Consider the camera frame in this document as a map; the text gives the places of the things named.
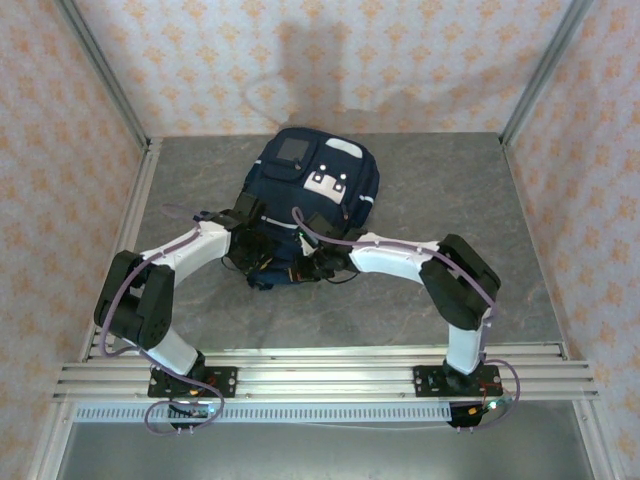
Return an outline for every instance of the aluminum rail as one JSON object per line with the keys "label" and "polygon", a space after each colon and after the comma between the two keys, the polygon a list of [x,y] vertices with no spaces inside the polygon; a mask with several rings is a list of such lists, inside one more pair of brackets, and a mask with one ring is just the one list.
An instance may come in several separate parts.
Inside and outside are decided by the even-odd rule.
{"label": "aluminum rail", "polygon": [[[204,352],[206,364],[239,368],[234,402],[415,402],[412,367],[440,365],[445,347],[347,347],[242,349]],[[559,345],[503,345],[489,358],[509,361],[518,372],[522,400],[597,398],[587,362],[569,361]],[[54,401],[140,402],[147,397],[150,365],[131,355],[90,358],[63,367]],[[508,390],[515,381],[500,369]],[[459,397],[441,397],[456,401]]]}

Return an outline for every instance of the navy backpack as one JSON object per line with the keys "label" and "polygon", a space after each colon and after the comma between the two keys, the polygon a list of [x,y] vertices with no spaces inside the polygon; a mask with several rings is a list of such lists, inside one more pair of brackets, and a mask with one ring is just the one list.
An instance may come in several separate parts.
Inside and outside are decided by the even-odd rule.
{"label": "navy backpack", "polygon": [[249,285],[268,290],[276,284],[298,283],[289,276],[294,258],[301,253],[293,207],[299,207],[307,220],[318,213],[346,233],[364,225],[379,181],[373,155],[356,142],[311,128],[278,132],[242,188],[266,204],[257,228],[275,245],[269,264],[247,274]]}

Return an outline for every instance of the gray marble surface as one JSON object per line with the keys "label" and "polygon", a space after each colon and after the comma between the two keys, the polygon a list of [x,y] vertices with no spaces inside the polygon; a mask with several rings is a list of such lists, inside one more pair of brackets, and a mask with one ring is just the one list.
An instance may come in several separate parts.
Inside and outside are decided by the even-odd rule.
{"label": "gray marble surface", "polygon": [[[497,136],[490,133],[348,135],[378,161],[381,186],[367,227],[404,240],[457,233],[503,282],[490,343],[560,341],[551,302]],[[230,208],[270,137],[164,139],[136,248],[191,228],[163,203]],[[173,324],[197,348],[441,345],[447,324],[424,289],[381,274],[250,289],[211,262],[176,290]]]}

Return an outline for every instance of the orange floral pattern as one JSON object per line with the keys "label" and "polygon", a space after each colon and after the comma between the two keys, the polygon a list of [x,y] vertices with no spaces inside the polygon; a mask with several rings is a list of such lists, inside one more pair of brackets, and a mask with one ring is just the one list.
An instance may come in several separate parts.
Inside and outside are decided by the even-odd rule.
{"label": "orange floral pattern", "polygon": [[636,1],[594,3],[511,151],[556,312],[594,364],[629,478],[640,472],[638,18]]}
{"label": "orange floral pattern", "polygon": [[140,153],[54,2],[1,2],[0,31],[0,478],[23,479]]}
{"label": "orange floral pattern", "polygon": [[569,4],[79,0],[152,136],[500,132]]}

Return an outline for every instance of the metal frame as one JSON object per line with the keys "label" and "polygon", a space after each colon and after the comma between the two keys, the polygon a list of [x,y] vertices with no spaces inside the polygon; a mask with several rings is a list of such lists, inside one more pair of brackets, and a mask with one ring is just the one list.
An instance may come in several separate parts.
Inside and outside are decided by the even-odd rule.
{"label": "metal frame", "polygon": [[127,96],[120,86],[115,73],[109,66],[107,59],[100,49],[98,42],[91,33],[87,22],[84,20],[76,2],[74,0],[55,0],[60,13],[69,24],[71,31],[75,34],[82,49],[87,54],[89,62],[100,77],[113,104],[120,112],[127,128],[133,135],[134,140],[140,149],[144,149],[149,144],[149,139],[138,119],[136,112],[129,103]]}
{"label": "metal frame", "polygon": [[591,7],[593,0],[573,0],[564,18],[560,22],[556,33],[553,35],[549,46],[545,50],[540,63],[536,67],[531,80],[527,84],[511,118],[507,122],[500,143],[509,145],[524,125],[529,113],[533,109],[536,100],[544,90],[545,85],[553,75],[558,62],[567,50],[573,34],[582,23],[582,19]]}
{"label": "metal frame", "polygon": [[[162,139],[153,139],[141,162],[114,252],[135,245],[161,145]],[[111,421],[122,421],[116,413],[119,409],[139,412],[153,403],[146,396],[149,365],[135,353],[117,359],[100,357],[96,348],[99,329],[89,323],[86,348],[78,362],[64,365],[60,374],[30,479],[56,478],[71,427],[76,421],[86,421],[83,415],[87,411],[100,412],[101,417],[104,415]],[[114,337],[108,337],[109,344],[114,341]],[[336,402],[347,412],[367,408],[401,412],[403,407],[408,409],[418,402],[423,408],[433,407],[433,400],[416,399],[411,367],[441,364],[446,347],[240,349],[203,353],[207,364],[239,367],[237,395],[228,402],[230,412],[236,413],[228,421],[246,421],[237,412],[256,415],[261,408],[330,410]],[[582,420],[581,433],[594,474],[599,479],[622,478],[615,454],[606,448],[607,437],[602,429],[606,412],[587,362],[569,360],[562,343],[489,346],[488,355],[506,359],[516,367],[521,375],[523,401],[573,402],[579,421],[588,419]],[[505,386],[513,388],[512,376],[507,371],[502,375]],[[140,421],[137,415],[134,420]],[[442,418],[429,420],[390,413],[387,420],[425,422]]]}

